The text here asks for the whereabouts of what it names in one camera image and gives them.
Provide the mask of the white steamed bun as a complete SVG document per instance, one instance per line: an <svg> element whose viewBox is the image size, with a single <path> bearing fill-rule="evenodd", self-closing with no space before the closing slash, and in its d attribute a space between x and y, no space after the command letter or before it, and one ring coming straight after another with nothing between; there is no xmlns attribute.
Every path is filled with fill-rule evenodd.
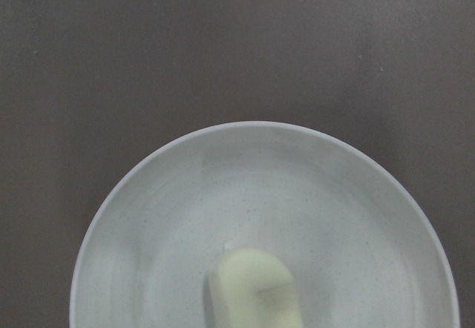
<svg viewBox="0 0 475 328"><path fill-rule="evenodd" d="M207 281L216 327L304 325L294 277L267 251L227 251L209 270Z"/></svg>

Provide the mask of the cream round plate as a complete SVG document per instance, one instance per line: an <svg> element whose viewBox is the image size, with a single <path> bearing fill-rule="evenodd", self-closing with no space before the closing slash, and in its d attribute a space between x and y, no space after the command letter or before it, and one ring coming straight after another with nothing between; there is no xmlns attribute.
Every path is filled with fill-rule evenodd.
<svg viewBox="0 0 475 328"><path fill-rule="evenodd" d="M306 327L459 327L448 259L407 190L329 135L278 122L187 134L99 207L71 284L71 327L213 327L207 276L241 247L289 268Z"/></svg>

